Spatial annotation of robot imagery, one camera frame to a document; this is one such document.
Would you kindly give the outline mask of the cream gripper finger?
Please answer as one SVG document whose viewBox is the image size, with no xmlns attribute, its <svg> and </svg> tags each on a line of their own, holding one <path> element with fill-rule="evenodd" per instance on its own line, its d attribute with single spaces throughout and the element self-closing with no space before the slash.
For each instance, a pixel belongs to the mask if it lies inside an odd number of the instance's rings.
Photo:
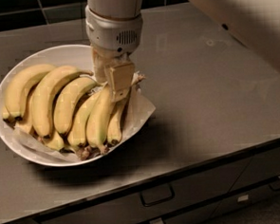
<svg viewBox="0 0 280 224">
<path fill-rule="evenodd" d="M 107 65 L 104 69 L 105 78 L 110 86 L 112 102 L 125 99 L 132 84 L 135 66 L 132 62 L 118 65 Z"/>
<path fill-rule="evenodd" d="M 105 77 L 105 58 L 101 56 L 96 48 L 92 47 L 92 61 L 93 61 L 93 67 L 94 67 L 94 76 L 95 79 L 99 83 L 105 83 L 106 82 L 106 77 Z"/>
</svg>

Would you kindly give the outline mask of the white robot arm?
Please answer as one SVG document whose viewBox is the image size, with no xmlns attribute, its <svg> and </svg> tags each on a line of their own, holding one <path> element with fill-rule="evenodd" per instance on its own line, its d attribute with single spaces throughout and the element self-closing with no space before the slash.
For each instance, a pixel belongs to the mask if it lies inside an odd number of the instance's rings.
<svg viewBox="0 0 280 224">
<path fill-rule="evenodd" d="M 280 0 L 188 0 L 280 73 Z M 109 83 L 112 101 L 130 89 L 128 57 L 140 44 L 142 0 L 87 0 L 86 34 L 96 79 Z"/>
</svg>

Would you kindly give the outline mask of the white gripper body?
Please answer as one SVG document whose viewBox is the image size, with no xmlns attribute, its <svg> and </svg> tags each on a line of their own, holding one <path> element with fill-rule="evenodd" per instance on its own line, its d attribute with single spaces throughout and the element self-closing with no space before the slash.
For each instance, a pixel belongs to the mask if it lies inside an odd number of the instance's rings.
<svg viewBox="0 0 280 224">
<path fill-rule="evenodd" d="M 143 19 L 141 15 L 129 20 L 100 16 L 85 8 L 86 34 L 98 54 L 107 59 L 130 55 L 140 44 Z"/>
</svg>

